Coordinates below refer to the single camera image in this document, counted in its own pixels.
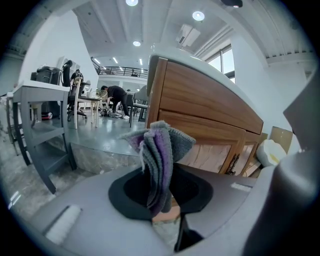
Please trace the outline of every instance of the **cloth on floor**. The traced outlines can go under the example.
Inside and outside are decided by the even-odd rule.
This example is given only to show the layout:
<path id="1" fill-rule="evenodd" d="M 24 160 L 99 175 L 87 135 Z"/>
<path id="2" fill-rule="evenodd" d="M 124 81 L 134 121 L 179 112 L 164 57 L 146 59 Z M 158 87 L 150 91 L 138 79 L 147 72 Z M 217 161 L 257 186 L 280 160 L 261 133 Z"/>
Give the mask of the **cloth on floor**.
<path id="1" fill-rule="evenodd" d="M 139 153 L 142 170 L 150 173 L 146 206 L 152 216 L 169 212 L 172 201 L 169 186 L 174 163 L 186 155 L 196 140 L 164 121 L 151 123 L 150 129 L 130 132 L 121 138 Z"/>

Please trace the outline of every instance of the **gray metal shelf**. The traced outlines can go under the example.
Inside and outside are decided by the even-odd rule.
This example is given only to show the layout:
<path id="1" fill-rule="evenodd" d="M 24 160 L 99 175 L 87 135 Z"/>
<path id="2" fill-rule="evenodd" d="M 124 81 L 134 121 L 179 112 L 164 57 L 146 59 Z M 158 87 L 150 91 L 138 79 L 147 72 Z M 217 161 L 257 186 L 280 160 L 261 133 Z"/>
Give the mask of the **gray metal shelf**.
<path id="1" fill-rule="evenodd" d="M 56 187 L 50 180 L 49 175 L 67 161 L 69 161 L 73 170 L 77 168 L 68 138 L 67 103 L 69 92 L 64 87 L 43 82 L 27 81 L 26 84 L 13 93 L 13 120 L 14 129 L 18 134 L 17 141 L 26 164 L 30 164 L 26 154 L 26 151 L 28 151 L 39 176 L 50 192 L 54 194 Z M 61 102 L 61 127 L 55 127 L 44 122 L 36 122 L 32 126 L 30 105 L 47 101 Z M 19 103 L 26 147 L 20 134 L 21 125 L 18 122 Z M 56 136 L 62 136 L 65 151 L 55 148 L 46 142 Z"/>
<path id="2" fill-rule="evenodd" d="M 31 128 L 32 145 L 36 146 L 65 133 L 62 127 L 54 127 L 44 122 L 36 122 Z"/>
<path id="3" fill-rule="evenodd" d="M 47 142 L 43 142 L 37 145 L 35 148 L 47 175 L 52 174 L 69 158 L 66 152 L 50 145 Z"/>

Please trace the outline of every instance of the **black shirt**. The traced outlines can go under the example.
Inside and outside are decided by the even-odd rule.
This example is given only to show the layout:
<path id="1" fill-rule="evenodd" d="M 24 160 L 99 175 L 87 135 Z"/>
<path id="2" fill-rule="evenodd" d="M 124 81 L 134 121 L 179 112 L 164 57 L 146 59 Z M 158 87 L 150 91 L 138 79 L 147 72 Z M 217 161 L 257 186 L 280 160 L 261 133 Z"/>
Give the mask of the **black shirt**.
<path id="1" fill-rule="evenodd" d="M 108 92 L 108 98 L 109 97 L 113 97 L 115 99 L 121 99 L 124 95 L 126 95 L 127 93 L 125 92 L 124 89 L 122 89 L 119 86 L 113 85 L 113 86 L 109 86 L 107 89 Z"/>

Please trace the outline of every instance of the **glass wall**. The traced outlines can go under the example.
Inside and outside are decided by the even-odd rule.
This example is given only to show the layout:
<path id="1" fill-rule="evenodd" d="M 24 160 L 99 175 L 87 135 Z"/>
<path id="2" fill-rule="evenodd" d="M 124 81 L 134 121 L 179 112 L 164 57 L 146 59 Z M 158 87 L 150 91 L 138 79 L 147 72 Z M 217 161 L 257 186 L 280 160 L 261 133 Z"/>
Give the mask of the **glass wall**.
<path id="1" fill-rule="evenodd" d="M 232 52 L 231 45 L 220 49 L 207 61 L 211 66 L 230 78 L 232 82 L 236 83 L 234 54 Z"/>

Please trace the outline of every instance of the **air conditioner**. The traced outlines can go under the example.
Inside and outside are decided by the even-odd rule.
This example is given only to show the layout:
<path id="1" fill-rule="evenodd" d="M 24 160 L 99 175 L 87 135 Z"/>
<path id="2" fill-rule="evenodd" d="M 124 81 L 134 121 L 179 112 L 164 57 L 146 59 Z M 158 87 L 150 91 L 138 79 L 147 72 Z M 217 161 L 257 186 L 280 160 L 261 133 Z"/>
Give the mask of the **air conditioner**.
<path id="1" fill-rule="evenodd" d="M 183 24 L 175 40 L 183 47 L 191 46 L 199 35 L 200 31 L 190 25 Z"/>

